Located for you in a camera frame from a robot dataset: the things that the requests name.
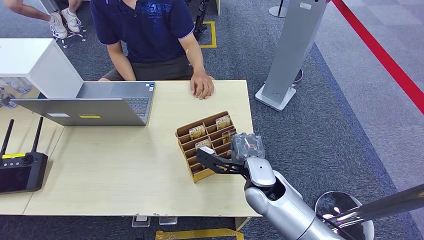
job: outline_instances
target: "person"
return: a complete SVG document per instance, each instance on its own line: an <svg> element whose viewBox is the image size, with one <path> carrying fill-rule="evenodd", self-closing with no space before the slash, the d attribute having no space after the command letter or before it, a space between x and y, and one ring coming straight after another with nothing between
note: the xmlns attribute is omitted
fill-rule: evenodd
<svg viewBox="0 0 424 240"><path fill-rule="evenodd" d="M205 71L184 0L91 0L90 10L115 66L100 81L190 80L194 96L212 95L213 77Z"/></svg>
<svg viewBox="0 0 424 240"><path fill-rule="evenodd" d="M83 0L69 0L69 7L61 11L69 30L74 33L80 32L81 21L78 19L75 12L82 2ZM3 3L6 8L17 14L48 22L50 24L50 30L53 32L53 36L60 39L65 39L68 36L68 31L66 30L62 22L62 17L59 13L53 12L51 14L46 14L33 6L25 5L23 0L3 0Z"/></svg>

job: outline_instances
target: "light wood tabletop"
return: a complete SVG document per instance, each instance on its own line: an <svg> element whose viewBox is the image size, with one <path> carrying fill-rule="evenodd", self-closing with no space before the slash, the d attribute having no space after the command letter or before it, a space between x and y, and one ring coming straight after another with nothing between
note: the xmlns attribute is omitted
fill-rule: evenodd
<svg viewBox="0 0 424 240"><path fill-rule="evenodd" d="M36 98L39 92L34 89L21 96L20 94L7 88L17 98ZM11 119L14 119L13 129L9 139L6 153L27 153L31 151L40 115L31 113L29 110L18 106L17 108L0 107L0 144L3 139ZM56 124L49 119L44 119L37 151L50 156L55 149L56 143L62 133L63 126ZM0 195L0 214L20 215L24 213L25 207L32 196L32 192L2 194Z"/></svg>
<svg viewBox="0 0 424 240"><path fill-rule="evenodd" d="M214 95L199 100L188 81L157 81L147 127L66 127L24 214L259 216L241 176L193 183L178 146L177 128L223 111L238 132L253 132L246 81L214 84Z"/></svg>

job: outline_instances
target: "yellow sticker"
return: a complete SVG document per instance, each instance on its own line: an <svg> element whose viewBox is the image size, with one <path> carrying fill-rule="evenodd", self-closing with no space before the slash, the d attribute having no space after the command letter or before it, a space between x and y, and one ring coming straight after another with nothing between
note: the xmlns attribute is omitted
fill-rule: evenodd
<svg viewBox="0 0 424 240"><path fill-rule="evenodd" d="M243 240L243 233L228 228L204 229L191 231L156 231L155 240L176 240L176 239L199 239L216 237L235 237L236 240Z"/></svg>
<svg viewBox="0 0 424 240"><path fill-rule="evenodd" d="M25 157L25 152L4 154L3 156L1 156L2 159L12 159L12 158L20 158L20 157Z"/></svg>
<svg viewBox="0 0 424 240"><path fill-rule="evenodd" d="M82 119L99 119L100 116L79 116Z"/></svg>

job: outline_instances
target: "robotic arm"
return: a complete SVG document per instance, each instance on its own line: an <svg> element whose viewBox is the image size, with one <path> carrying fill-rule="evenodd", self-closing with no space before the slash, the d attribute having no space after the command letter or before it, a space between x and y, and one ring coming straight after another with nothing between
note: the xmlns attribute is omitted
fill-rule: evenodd
<svg viewBox="0 0 424 240"><path fill-rule="evenodd" d="M236 134L231 138L231 160L213 150L197 150L197 161L218 174L239 174L246 179L246 201L287 240L344 240L323 223L302 195L264 158L260 136Z"/></svg>

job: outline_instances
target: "sticker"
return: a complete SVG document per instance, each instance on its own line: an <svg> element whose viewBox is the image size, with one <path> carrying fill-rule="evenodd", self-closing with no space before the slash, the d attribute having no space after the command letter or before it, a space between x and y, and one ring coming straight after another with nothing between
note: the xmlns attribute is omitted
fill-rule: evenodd
<svg viewBox="0 0 424 240"><path fill-rule="evenodd" d="M100 116L79 116L82 119L99 119Z"/></svg>
<svg viewBox="0 0 424 240"><path fill-rule="evenodd" d="M213 149L211 149L207 146L202 146L200 149L207 152L208 154L214 154L215 153L215 151Z"/></svg>
<svg viewBox="0 0 424 240"><path fill-rule="evenodd" d="M4 154L1 158L2 159L13 159L13 158L20 158L20 157L25 157L25 153L20 152L20 153Z"/></svg>
<svg viewBox="0 0 424 240"><path fill-rule="evenodd" d="M303 9L311 10L312 5L311 4L304 3L304 2L301 2L300 3L300 7L303 8Z"/></svg>
<svg viewBox="0 0 424 240"><path fill-rule="evenodd" d="M51 117L69 117L66 113L47 113L47 115Z"/></svg>
<svg viewBox="0 0 424 240"><path fill-rule="evenodd" d="M136 222L145 222L145 221L147 221L147 216L136 216L135 221Z"/></svg>
<svg viewBox="0 0 424 240"><path fill-rule="evenodd" d="M228 228L189 230L189 231L156 231L155 240L176 240L176 239L205 239L219 237L235 237L235 240L245 239L243 233Z"/></svg>

